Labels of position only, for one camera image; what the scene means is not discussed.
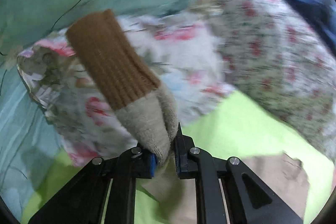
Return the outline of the teal floral pillow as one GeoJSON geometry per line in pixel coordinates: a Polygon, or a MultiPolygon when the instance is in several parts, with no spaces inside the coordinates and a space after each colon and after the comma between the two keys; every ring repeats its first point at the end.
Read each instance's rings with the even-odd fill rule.
{"type": "Polygon", "coordinates": [[[1,198],[20,218],[60,147],[16,68],[17,54],[94,11],[166,15],[191,0],[1,0],[1,198]]]}

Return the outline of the pink floral ruffled pillow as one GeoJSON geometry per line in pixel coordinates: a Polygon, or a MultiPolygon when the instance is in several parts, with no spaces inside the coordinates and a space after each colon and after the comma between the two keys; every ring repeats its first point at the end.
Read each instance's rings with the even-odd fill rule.
{"type": "Polygon", "coordinates": [[[197,14],[95,12],[18,55],[33,100],[78,166],[140,144],[163,164],[179,124],[214,110],[225,82],[221,40],[197,14]]]}

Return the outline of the light green bed sheet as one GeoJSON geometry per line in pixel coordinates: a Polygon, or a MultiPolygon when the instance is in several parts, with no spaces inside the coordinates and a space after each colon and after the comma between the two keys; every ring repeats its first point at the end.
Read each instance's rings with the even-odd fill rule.
{"type": "MultiPolygon", "coordinates": [[[[334,164],[308,144],[294,129],[273,118],[239,91],[231,93],[209,115],[182,128],[194,143],[214,157],[240,159],[250,156],[286,153],[302,161],[310,188],[303,223],[311,223],[322,210],[332,192],[334,164]]],[[[44,182],[23,210],[21,223],[29,219],[79,168],[72,165],[68,154],[61,149],[44,182]]],[[[155,212],[158,203],[137,186],[135,223],[168,223],[155,212]]]]}

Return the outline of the red rose floral quilt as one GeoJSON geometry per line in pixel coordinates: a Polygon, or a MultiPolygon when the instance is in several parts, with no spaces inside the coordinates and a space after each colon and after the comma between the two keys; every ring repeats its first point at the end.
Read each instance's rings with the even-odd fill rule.
{"type": "Polygon", "coordinates": [[[284,0],[211,0],[232,83],[335,159],[335,58],[284,0]]]}

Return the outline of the beige knitted sweater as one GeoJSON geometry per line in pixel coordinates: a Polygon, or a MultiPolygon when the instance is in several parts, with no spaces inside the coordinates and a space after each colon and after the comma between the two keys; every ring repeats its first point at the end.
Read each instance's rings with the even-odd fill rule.
{"type": "MultiPolygon", "coordinates": [[[[108,109],[137,141],[155,155],[151,179],[137,179],[157,201],[159,217],[197,223],[195,180],[181,180],[173,141],[178,120],[174,100],[130,45],[112,11],[78,20],[66,37],[104,97],[108,109]]],[[[104,161],[102,196],[108,196],[118,157],[104,161]]],[[[302,219],[240,159],[226,160],[222,195],[228,223],[301,223],[302,219]]]]}

